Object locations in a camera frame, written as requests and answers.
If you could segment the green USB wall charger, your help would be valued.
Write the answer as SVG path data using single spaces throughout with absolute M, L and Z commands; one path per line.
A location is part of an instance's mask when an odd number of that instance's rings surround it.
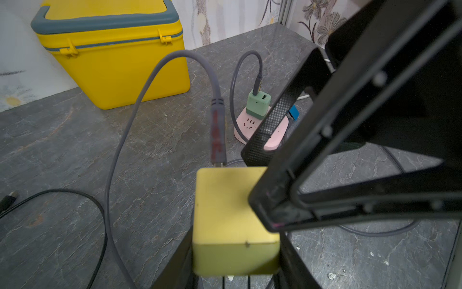
M 246 105 L 246 113 L 256 119 L 263 120 L 269 110 L 271 95 L 258 91 L 256 95 L 249 93 Z

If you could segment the yellow USB wall charger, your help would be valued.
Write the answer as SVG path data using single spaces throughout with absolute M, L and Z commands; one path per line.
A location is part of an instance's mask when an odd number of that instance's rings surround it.
M 249 195 L 266 167 L 198 170 L 192 228 L 192 270 L 201 277 L 272 275 L 280 236 L 266 230 Z

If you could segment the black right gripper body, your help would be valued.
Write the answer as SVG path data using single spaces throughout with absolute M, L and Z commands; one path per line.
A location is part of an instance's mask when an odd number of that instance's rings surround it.
M 462 4 L 371 1 L 328 39 L 316 155 L 375 143 L 462 163 Z

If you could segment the pink power strip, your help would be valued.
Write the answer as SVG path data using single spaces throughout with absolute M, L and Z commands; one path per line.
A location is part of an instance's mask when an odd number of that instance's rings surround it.
M 246 139 L 250 139 L 260 126 L 262 120 L 257 119 L 246 112 L 246 109 L 237 117 L 237 124 Z M 264 146 L 265 151 L 274 151 L 281 144 L 289 126 L 289 118 L 285 116 L 276 130 L 272 133 Z

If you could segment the yellow plastic storage box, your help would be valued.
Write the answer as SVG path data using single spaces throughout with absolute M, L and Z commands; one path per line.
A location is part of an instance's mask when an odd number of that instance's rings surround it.
M 158 62 L 185 48 L 171 1 L 44 1 L 31 28 L 102 110 L 135 103 Z

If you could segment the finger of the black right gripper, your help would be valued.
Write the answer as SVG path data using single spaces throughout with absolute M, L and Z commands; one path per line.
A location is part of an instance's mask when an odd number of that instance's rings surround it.
M 462 157 L 438 166 L 312 193 L 300 193 L 300 167 L 272 164 L 249 195 L 270 232 L 381 219 L 459 219 Z
M 282 93 L 276 99 L 267 116 L 251 136 L 241 152 L 241 157 L 247 166 L 268 166 L 273 153 L 264 149 L 265 144 L 276 131 L 297 98 L 306 89 L 316 97 L 332 76 L 324 61 L 321 50 L 315 48 L 297 67 Z

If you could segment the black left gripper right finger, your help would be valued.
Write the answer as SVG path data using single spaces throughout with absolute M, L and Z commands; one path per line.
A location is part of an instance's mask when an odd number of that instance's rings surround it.
M 280 234 L 278 289 L 321 289 L 285 233 Z

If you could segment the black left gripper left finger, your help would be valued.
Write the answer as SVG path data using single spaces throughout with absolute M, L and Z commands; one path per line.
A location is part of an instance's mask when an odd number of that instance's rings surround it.
M 193 273 L 193 228 L 191 227 L 180 242 L 177 250 L 153 282 L 151 289 L 194 289 L 195 274 Z

